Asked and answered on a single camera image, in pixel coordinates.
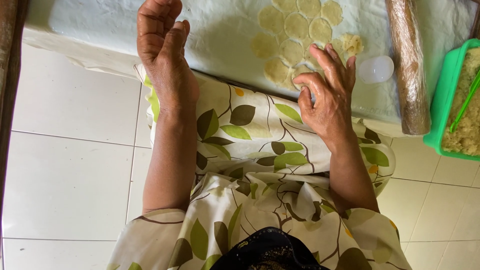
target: green spoon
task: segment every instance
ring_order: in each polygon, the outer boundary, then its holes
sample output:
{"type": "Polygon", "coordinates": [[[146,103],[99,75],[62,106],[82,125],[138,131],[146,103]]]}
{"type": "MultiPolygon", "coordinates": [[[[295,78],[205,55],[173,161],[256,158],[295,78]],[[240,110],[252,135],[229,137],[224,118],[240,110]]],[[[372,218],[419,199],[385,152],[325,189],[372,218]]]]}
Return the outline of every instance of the green spoon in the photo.
{"type": "Polygon", "coordinates": [[[462,109],[456,116],[455,121],[450,126],[450,133],[455,132],[456,128],[458,127],[458,123],[460,123],[460,120],[462,119],[470,101],[472,100],[473,94],[475,94],[479,86],[480,86],[480,70],[477,73],[477,76],[475,77],[475,79],[473,80],[472,85],[470,85],[470,93],[468,94],[467,100],[465,100],[465,103],[463,103],[462,109]]]}

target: sleeve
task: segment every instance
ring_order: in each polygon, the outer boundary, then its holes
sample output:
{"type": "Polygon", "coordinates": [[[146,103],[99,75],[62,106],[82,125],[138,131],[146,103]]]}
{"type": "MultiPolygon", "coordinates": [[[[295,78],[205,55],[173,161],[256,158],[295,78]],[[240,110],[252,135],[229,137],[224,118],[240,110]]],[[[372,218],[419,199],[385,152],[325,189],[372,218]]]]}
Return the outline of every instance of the sleeve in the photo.
{"type": "Polygon", "coordinates": [[[365,257],[376,264],[373,269],[411,270],[390,219],[367,209],[348,210],[342,218],[365,257]]]}
{"type": "Polygon", "coordinates": [[[185,212],[162,209],[129,222],[120,233],[107,270],[167,269],[185,212]]]}

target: plastic-wrapped rolling pin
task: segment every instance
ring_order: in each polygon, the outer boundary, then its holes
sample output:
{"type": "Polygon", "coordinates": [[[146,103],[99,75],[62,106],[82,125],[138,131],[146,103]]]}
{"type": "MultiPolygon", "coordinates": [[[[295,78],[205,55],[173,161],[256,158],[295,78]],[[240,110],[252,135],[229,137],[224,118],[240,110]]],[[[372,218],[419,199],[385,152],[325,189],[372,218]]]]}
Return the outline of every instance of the plastic-wrapped rolling pin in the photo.
{"type": "Polygon", "coordinates": [[[430,132],[420,30],[415,0],[385,0],[392,36],[402,131],[407,135],[430,132]]]}

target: white work surface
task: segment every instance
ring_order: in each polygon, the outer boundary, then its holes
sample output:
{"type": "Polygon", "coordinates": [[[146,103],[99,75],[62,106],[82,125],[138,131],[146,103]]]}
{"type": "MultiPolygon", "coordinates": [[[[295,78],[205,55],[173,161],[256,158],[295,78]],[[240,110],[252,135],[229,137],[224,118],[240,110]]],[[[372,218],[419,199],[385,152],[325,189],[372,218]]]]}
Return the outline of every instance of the white work surface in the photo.
{"type": "MultiPolygon", "coordinates": [[[[333,38],[348,32],[360,35],[365,51],[357,66],[371,57],[391,55],[384,0],[336,0],[343,22],[333,38]]],[[[65,54],[87,69],[135,77],[140,63],[136,51],[136,12],[143,0],[31,0],[23,41],[65,54]]],[[[445,54],[467,38],[477,4],[470,0],[417,0],[430,99],[445,54]]],[[[279,89],[263,75],[264,60],[250,49],[262,31],[261,8],[271,0],[183,0],[179,19],[192,25],[185,57],[193,69],[291,97],[298,92],[279,89]]],[[[385,135],[399,136],[400,117],[393,79],[374,85],[360,80],[353,92],[355,117],[366,119],[385,135]]]]}

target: hand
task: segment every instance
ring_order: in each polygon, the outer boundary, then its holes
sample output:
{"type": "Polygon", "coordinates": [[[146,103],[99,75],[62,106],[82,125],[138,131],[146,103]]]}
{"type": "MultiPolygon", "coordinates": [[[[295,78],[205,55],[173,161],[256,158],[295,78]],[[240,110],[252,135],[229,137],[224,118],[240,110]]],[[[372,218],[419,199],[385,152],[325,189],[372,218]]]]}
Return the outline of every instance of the hand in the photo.
{"type": "Polygon", "coordinates": [[[180,0],[146,0],[137,14],[137,50],[162,110],[193,109],[198,83],[185,60],[188,21],[175,22],[180,0]]]}
{"type": "Polygon", "coordinates": [[[356,140],[351,123],[356,57],[350,57],[345,68],[332,44],[327,44],[325,50],[312,44],[310,53],[325,71],[325,79],[315,72],[302,73],[293,80],[308,86],[302,87],[298,100],[301,117],[333,152],[345,140],[356,140]],[[316,98],[314,104],[311,91],[316,98]]]}

